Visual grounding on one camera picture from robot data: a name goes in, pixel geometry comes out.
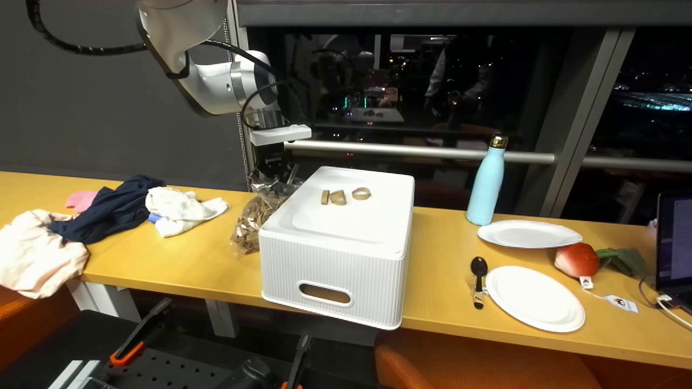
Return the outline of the metal window railing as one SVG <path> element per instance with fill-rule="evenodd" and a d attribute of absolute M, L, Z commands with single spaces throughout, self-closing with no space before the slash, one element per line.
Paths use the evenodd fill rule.
<path fill-rule="evenodd" d="M 481 159 L 487 153 L 479 149 L 343 142 L 343 140 L 286 140 L 282 146 L 293 149 L 293 150 L 332 150 L 332 153 L 448 157 L 448 159 Z M 546 167 L 546 165 L 555 165 L 558 156 L 555 153 L 539 153 L 539 150 L 506 150 L 506 162 L 545 165 Z M 690 159 L 583 156 L 583 157 L 576 157 L 576 169 L 692 172 L 692 162 Z"/>

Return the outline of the pale pink cloth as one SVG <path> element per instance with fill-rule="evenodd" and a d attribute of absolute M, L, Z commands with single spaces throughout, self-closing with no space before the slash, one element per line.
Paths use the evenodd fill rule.
<path fill-rule="evenodd" d="M 49 299 L 82 272 L 88 251 L 47 224 L 51 213 L 27 210 L 0 229 L 0 286 L 25 299 Z"/>

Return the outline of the orange handled clamp lower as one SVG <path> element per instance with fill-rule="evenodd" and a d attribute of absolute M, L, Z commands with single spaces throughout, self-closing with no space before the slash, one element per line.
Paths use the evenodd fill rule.
<path fill-rule="evenodd" d="M 113 367 L 125 367 L 136 361 L 150 339 L 165 326 L 165 316 L 170 310 L 170 301 L 163 299 L 136 324 L 136 328 L 125 337 L 125 342 L 107 357 Z"/>

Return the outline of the white crumpled cloth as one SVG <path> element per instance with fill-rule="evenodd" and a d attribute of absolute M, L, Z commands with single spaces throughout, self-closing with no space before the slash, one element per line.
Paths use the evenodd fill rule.
<path fill-rule="evenodd" d="M 199 200 L 194 192 L 182 192 L 170 185 L 149 187 L 145 208 L 149 212 L 149 221 L 161 238 L 178 235 L 229 210 L 222 198 Z"/>

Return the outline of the orange chair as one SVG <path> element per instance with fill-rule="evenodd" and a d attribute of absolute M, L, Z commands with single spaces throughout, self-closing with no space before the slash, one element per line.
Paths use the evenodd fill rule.
<path fill-rule="evenodd" d="M 500 343 L 380 343 L 385 389 L 692 389 L 687 370 Z"/>

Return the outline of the navy blue cloth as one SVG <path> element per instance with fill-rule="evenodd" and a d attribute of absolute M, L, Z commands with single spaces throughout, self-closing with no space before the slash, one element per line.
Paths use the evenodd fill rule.
<path fill-rule="evenodd" d="M 157 185 L 161 185 L 157 178 L 131 175 L 117 187 L 101 187 L 87 212 L 69 221 L 49 221 L 47 229 L 64 241 L 82 245 L 134 229 L 149 217 L 145 198 Z"/>

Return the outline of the red toy apple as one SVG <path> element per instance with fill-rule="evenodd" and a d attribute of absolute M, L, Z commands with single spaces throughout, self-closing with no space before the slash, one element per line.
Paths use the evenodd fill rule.
<path fill-rule="evenodd" d="M 553 255 L 553 266 L 562 269 L 568 276 L 594 276 L 601 267 L 601 261 L 597 257 L 597 251 L 586 245 L 576 241 L 564 249 L 558 249 Z"/>

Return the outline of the white plate near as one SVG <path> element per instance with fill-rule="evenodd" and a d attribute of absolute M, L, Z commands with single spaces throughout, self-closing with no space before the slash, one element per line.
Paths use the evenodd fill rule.
<path fill-rule="evenodd" d="M 575 333 L 586 310 L 571 289 L 522 266 L 500 266 L 487 274 L 491 301 L 509 318 L 546 333 Z"/>

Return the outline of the clear bag of pretzels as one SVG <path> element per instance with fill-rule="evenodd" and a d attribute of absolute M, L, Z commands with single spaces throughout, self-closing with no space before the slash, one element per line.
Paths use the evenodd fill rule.
<path fill-rule="evenodd" d="M 270 182 L 254 184 L 252 198 L 241 208 L 231 241 L 241 255 L 258 251 L 258 229 L 273 212 L 296 190 L 293 184 Z"/>

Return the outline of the pink small cloth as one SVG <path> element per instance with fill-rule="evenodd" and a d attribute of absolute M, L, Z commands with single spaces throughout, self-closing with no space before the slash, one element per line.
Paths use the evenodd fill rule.
<path fill-rule="evenodd" d="M 78 190 L 66 197 L 64 206 L 74 212 L 87 212 L 93 206 L 94 197 L 94 190 Z"/>

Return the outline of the white plate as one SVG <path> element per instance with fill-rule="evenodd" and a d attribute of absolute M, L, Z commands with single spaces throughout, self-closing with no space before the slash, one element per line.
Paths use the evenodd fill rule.
<path fill-rule="evenodd" d="M 575 333 L 586 310 L 571 289 L 522 266 L 500 266 L 487 274 L 491 301 L 509 318 L 546 333 Z"/>
<path fill-rule="evenodd" d="M 497 221 L 479 227 L 478 238 L 506 249 L 559 249 L 581 240 L 568 227 L 536 221 Z"/>

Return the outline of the black spoon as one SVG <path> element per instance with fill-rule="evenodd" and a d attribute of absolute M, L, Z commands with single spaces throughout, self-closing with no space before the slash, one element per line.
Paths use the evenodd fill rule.
<path fill-rule="evenodd" d="M 483 307 L 483 276 L 489 272 L 489 266 L 487 266 L 483 257 L 474 257 L 470 260 L 470 272 L 476 276 L 476 280 L 474 280 L 474 307 L 481 308 Z"/>

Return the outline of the light blue water bottle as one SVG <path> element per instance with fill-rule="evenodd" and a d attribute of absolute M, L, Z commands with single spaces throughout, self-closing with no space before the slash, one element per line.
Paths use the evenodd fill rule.
<path fill-rule="evenodd" d="M 476 171 L 476 180 L 466 202 L 466 221 L 474 224 L 489 224 L 492 221 L 500 190 L 504 184 L 506 146 L 506 136 L 492 136 Z"/>

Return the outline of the brown pretzel piece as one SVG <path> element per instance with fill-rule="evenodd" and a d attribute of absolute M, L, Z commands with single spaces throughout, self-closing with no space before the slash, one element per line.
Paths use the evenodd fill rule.
<path fill-rule="evenodd" d="M 319 195 L 322 206 L 346 206 L 346 192 L 343 190 L 322 190 Z"/>

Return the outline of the white plate far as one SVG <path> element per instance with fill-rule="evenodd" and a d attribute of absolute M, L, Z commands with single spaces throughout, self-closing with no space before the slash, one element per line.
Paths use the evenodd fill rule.
<path fill-rule="evenodd" d="M 536 221 L 497 221 L 479 227 L 478 238 L 506 249 L 559 249 L 581 240 L 568 227 Z"/>

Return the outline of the white plastic basket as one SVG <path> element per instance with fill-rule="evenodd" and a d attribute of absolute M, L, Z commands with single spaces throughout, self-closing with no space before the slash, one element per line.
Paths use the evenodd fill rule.
<path fill-rule="evenodd" d="M 346 206 L 322 206 L 343 190 Z M 402 321 L 414 180 L 319 167 L 258 229 L 262 299 L 393 331 Z"/>

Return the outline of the laptop computer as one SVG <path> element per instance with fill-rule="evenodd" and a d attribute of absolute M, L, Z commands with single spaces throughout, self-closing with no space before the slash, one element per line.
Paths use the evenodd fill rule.
<path fill-rule="evenodd" d="M 692 192 L 656 198 L 655 287 L 692 308 Z"/>

